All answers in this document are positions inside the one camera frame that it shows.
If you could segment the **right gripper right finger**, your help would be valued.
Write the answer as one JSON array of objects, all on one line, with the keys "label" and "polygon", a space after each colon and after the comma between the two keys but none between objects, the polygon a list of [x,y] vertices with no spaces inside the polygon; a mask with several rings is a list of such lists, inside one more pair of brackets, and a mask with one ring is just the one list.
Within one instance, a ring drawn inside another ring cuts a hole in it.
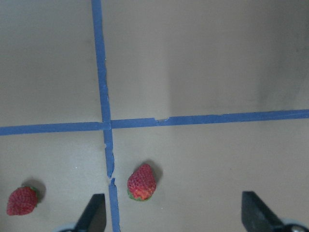
[{"label": "right gripper right finger", "polygon": [[283,232],[284,223],[254,191],[243,191],[241,222],[247,232]]}]

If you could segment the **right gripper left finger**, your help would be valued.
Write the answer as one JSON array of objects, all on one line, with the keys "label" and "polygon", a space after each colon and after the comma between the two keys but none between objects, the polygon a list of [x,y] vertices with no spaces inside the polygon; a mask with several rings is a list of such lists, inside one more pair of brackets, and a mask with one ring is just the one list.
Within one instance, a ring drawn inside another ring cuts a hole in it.
[{"label": "right gripper left finger", "polygon": [[107,224],[105,195],[92,195],[75,225],[76,232],[104,232]]}]

